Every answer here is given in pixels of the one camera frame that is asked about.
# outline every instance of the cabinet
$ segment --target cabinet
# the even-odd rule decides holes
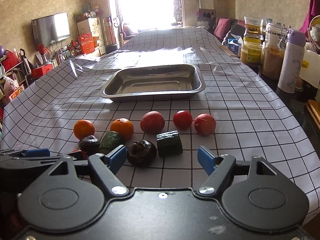
[[[98,45],[98,49],[99,49],[100,55],[105,54],[106,49],[104,47],[105,45],[103,40],[100,18],[99,17],[88,18],[84,21],[78,22],[77,26],[78,26],[79,34],[92,33],[92,36],[99,37],[100,43]]]

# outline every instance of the plastic tablecloth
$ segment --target plastic tablecloth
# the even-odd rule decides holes
[[[141,118],[150,110],[163,115],[163,132],[176,130],[172,116],[179,110],[189,110],[193,117],[208,113],[217,121],[214,134],[200,136],[194,127],[180,131],[183,154],[157,156],[146,169],[126,162],[118,178],[130,188],[197,189],[207,178],[196,157],[199,145],[238,160],[261,155],[307,194],[307,222],[319,212],[320,161],[316,152],[271,88],[218,45],[218,40],[201,28],[157,30],[137,34],[120,50],[101,59],[67,60],[5,107],[1,148],[49,148],[54,154],[67,153],[78,148],[73,135],[77,120],[91,120],[95,136],[101,139],[117,118],[127,118],[134,125],[127,146],[141,139],[156,144],[156,135],[140,129]],[[99,96],[103,85],[119,69],[183,63],[197,65],[206,83],[206,89],[191,98],[117,103]],[[246,176],[236,177],[234,183],[243,179]]]

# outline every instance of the sunlight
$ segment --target sunlight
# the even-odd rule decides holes
[[[138,29],[168,29],[175,22],[173,0],[120,0],[123,20]]]

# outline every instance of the sofa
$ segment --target sofa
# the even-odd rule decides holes
[[[231,33],[243,38],[245,23],[238,19],[214,17],[209,23],[208,32],[213,34],[221,43],[224,43],[224,41],[228,42],[228,37],[232,38]]]
[[[134,25],[131,25],[129,23],[123,23],[122,24],[122,32],[119,33],[120,35],[120,46],[126,44],[131,38],[133,38],[138,33],[141,33],[143,31],[150,31],[150,30],[156,30],[157,28],[149,28],[149,29],[138,29]]]

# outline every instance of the thermos bottle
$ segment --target thermos bottle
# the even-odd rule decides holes
[[[287,39],[278,88],[293,94],[303,61],[306,37],[303,32],[290,29]]]

